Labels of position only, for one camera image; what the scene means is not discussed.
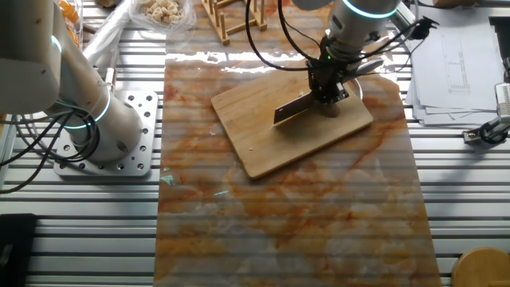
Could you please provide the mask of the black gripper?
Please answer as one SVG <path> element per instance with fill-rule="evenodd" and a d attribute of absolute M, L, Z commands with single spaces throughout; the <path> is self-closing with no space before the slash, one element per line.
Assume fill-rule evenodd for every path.
<path fill-rule="evenodd" d="M 347 64 L 337 60 L 308 60 L 308 84 L 319 86 L 312 89 L 314 99 L 320 104 L 335 104 L 349 97 L 343 86 Z"/>

